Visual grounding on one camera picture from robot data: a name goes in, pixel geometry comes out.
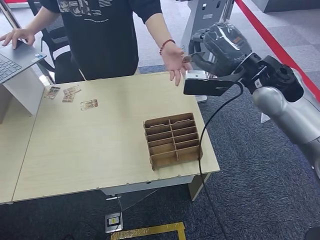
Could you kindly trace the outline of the person's left hand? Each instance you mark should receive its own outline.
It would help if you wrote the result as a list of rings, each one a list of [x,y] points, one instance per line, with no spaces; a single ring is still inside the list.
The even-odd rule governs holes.
[[[160,53],[165,66],[169,72],[170,81],[174,81],[177,87],[186,71],[192,69],[190,63],[183,63],[184,52],[172,41],[166,42],[160,49]]]

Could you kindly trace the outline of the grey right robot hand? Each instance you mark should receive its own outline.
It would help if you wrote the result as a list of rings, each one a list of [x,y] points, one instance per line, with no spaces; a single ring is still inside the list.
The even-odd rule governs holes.
[[[213,62],[200,55],[201,44],[214,56]],[[197,67],[217,77],[232,74],[253,52],[245,37],[229,22],[217,22],[198,30],[190,38],[188,50],[192,62]]]

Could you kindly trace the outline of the person's right hand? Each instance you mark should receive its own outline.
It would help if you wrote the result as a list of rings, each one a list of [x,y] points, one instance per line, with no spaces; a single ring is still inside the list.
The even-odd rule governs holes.
[[[14,50],[17,48],[19,39],[25,40],[27,45],[32,46],[35,40],[35,35],[30,29],[15,28],[11,32],[1,36],[0,41],[2,42],[2,46],[4,47],[11,42],[12,48]]]

